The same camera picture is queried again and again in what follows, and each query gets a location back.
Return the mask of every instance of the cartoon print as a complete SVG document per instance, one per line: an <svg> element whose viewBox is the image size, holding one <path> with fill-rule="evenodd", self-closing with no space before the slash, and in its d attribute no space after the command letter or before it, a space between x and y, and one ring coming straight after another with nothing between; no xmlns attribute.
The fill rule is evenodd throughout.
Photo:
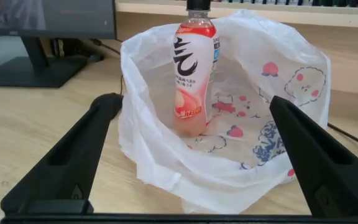
<svg viewBox="0 0 358 224"><path fill-rule="evenodd" d="M277 77L278 76L278 67L274 62L268 62L264 65L263 67L263 72L262 75L263 76L272 76L272 77Z"/></svg>
<svg viewBox="0 0 358 224"><path fill-rule="evenodd" d="M218 135L202 135L195 139L195 146L213 152L227 146L226 138Z"/></svg>
<svg viewBox="0 0 358 224"><path fill-rule="evenodd" d="M297 106L307 105L316 101L326 84L326 75L318 68L302 67L285 84L284 90L294 100Z"/></svg>
<svg viewBox="0 0 358 224"><path fill-rule="evenodd" d="M241 138L244 136L244 132L242 131L242 129L237 127L236 125L232 125L230 127L230 130L228 130L226 134L234 138Z"/></svg>
<svg viewBox="0 0 358 224"><path fill-rule="evenodd" d="M213 108L216 108L221 111L227 111L227 112L236 112L236 108L233 107L233 103L223 103L222 101L219 101L217 103L212 104Z"/></svg>
<svg viewBox="0 0 358 224"><path fill-rule="evenodd" d="M237 116L247 116L247 113L244 111L238 112Z"/></svg>
<svg viewBox="0 0 358 224"><path fill-rule="evenodd" d="M284 183L287 183L287 182L289 182L289 181L291 181L291 180L293 180L293 179L295 179L295 178L296 178L295 170L294 170L294 169L290 169L290 170L288 171L288 174L287 174L287 179L283 181L283 184L284 184Z"/></svg>
<svg viewBox="0 0 358 224"><path fill-rule="evenodd" d="M261 161L258 166L264 165L275 156L285 152L284 143L278 133L274 121L268 121L260 130L258 141L259 144L252 150L256 157Z"/></svg>
<svg viewBox="0 0 358 224"><path fill-rule="evenodd" d="M251 167L251 166L245 164L245 162L241 162L241 163L240 163L240 170L250 170L250 169L252 169L252 168L253 168L253 167Z"/></svg>
<svg viewBox="0 0 358 224"><path fill-rule="evenodd" d="M246 100L247 100L247 96L239 96L239 99L240 99L241 101L246 101Z"/></svg>
<svg viewBox="0 0 358 224"><path fill-rule="evenodd" d="M294 169L290 169L290 170L288 171L287 176L292 177L294 174L295 174L295 170L294 170Z"/></svg>
<svg viewBox="0 0 358 224"><path fill-rule="evenodd" d="M267 94L260 87L258 87L258 88L259 88L259 96L264 99L265 103L270 104L271 99L267 98Z"/></svg>
<svg viewBox="0 0 358 224"><path fill-rule="evenodd" d="M254 106L252 106L251 101L247 101L247 96L233 96L227 95L226 97L219 97L218 102L212 104L212 107L218 109L218 113L226 111L229 113L236 113L237 117L251 117L251 118L260 118L256 113Z"/></svg>

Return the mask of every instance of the pink liquid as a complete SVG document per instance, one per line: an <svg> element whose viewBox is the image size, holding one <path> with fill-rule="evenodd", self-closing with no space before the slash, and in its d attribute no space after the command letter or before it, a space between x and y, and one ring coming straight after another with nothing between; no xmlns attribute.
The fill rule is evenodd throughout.
<svg viewBox="0 0 358 224"><path fill-rule="evenodd" d="M216 33L214 25L210 19L208 19L208 13L206 11L189 11L189 17L181 24L177 33L186 32L186 30L192 30L192 32L195 30L195 32L199 32L201 34L204 34L205 32L208 33L213 30L213 32ZM203 43L209 44L207 47L210 47L211 45L211 42ZM211 77L209 74L213 72L214 63L212 63L210 68L203 68L203 71L200 70L200 67L202 67L200 63L198 63L198 65L199 67L197 69L199 70L197 70L196 73L189 75L188 77L190 77L190 83L192 84L191 76L194 77L195 75L201 75L197 79L197 81L200 82L200 88L186 91L181 89L182 82L177 82L178 88L175 96L175 116L173 120L173 126L177 131L177 134L181 137L196 137L205 132L206 123L208 122L208 117L210 117L212 110L210 85ZM187 77L185 77L185 82L186 85L188 85L189 81Z"/></svg>

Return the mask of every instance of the black bottle cap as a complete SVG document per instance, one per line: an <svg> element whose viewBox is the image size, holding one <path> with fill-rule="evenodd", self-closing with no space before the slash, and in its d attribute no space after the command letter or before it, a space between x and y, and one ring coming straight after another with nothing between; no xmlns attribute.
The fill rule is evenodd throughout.
<svg viewBox="0 0 358 224"><path fill-rule="evenodd" d="M187 10L209 11L211 0L187 0Z"/></svg>

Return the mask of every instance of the bottle label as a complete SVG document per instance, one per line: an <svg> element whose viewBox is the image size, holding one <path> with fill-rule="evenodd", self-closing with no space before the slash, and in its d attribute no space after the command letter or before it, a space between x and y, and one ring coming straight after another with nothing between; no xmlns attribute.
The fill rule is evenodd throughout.
<svg viewBox="0 0 358 224"><path fill-rule="evenodd" d="M180 26L173 43L177 92L175 115L189 118L205 111L205 94L219 57L220 42L214 26Z"/></svg>

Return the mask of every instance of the wooden desk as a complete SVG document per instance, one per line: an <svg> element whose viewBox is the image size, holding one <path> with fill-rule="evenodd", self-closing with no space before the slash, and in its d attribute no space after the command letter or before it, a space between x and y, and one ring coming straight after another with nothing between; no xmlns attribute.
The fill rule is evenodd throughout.
<svg viewBox="0 0 358 224"><path fill-rule="evenodd" d="M119 59L109 58L88 65L59 90L0 88L0 201L95 97L119 92L120 76ZM334 91L332 99L330 122L358 136L358 95ZM356 143L329 132L358 155ZM136 179L135 164L119 148L117 119L110 125L89 199L95 212L182 213L179 198ZM293 181L274 188L244 213L310 211L298 182Z"/></svg>

